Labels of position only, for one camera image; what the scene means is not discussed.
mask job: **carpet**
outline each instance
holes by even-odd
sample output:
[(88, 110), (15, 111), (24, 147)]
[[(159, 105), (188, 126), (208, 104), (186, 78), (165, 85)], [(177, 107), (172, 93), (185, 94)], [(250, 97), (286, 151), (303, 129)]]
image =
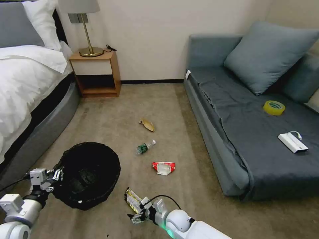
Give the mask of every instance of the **carpet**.
[[(156, 127), (149, 132), (141, 117)], [(143, 155), (136, 147), (155, 139)], [(95, 141), (119, 156), (121, 174), (107, 201), (88, 211), (71, 209), (50, 195), (32, 239), (169, 238), (152, 222), (132, 225), (123, 199), (130, 186), (140, 197), (173, 197), (190, 216), (233, 239), (306, 239), (319, 234), (319, 199), (240, 202), (222, 194), (183, 84), (123, 85), (119, 98), (84, 99), (74, 118), (33, 168), (52, 168), (75, 144)], [(172, 161), (176, 170), (157, 175), (152, 161)], [(27, 192), (28, 183), (13, 192)], [(165, 199), (169, 209), (174, 203)]]

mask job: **gray sofa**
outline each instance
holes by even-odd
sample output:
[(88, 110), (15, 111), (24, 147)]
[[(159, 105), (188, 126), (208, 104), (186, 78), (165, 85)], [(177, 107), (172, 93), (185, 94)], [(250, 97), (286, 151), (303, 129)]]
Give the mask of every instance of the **gray sofa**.
[[(223, 64), (241, 36), (191, 35), (185, 89), (224, 195), (266, 199), (318, 195), (319, 114), (280, 93), (252, 94)], [(318, 60), (306, 54), (304, 58)], [(286, 74), (308, 77), (308, 60)], [(267, 100), (286, 105), (275, 117)], [(293, 154), (278, 139), (298, 130), (309, 150)]]

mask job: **black trash can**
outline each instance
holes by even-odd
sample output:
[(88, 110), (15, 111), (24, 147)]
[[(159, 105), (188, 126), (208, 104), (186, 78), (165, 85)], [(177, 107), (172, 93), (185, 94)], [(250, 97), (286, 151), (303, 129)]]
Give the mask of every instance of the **black trash can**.
[(62, 183), (53, 195), (72, 208), (88, 210), (105, 201), (120, 176), (119, 157), (108, 146), (85, 142), (63, 153), (54, 169), (62, 169)]

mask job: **yellow tape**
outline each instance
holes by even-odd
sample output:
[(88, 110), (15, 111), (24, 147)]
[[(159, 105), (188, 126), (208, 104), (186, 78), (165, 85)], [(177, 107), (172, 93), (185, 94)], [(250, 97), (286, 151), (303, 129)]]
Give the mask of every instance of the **yellow tape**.
[(286, 107), (278, 101), (266, 101), (263, 109), (270, 115), (279, 116), (284, 112)]

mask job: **table lamp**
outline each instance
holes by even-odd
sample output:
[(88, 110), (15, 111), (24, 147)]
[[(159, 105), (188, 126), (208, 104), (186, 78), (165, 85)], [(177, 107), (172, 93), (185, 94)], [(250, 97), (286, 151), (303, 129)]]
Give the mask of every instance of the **table lamp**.
[(86, 24), (84, 21), (83, 14), (85, 13), (95, 13), (100, 11), (99, 4), (97, 0), (58, 0), (59, 8), (61, 12), (80, 14), (82, 23), (84, 26), (87, 42), (89, 47), (79, 50), (81, 56), (84, 57), (94, 57), (99, 56), (104, 53), (102, 48), (92, 47), (89, 34), (87, 33)]

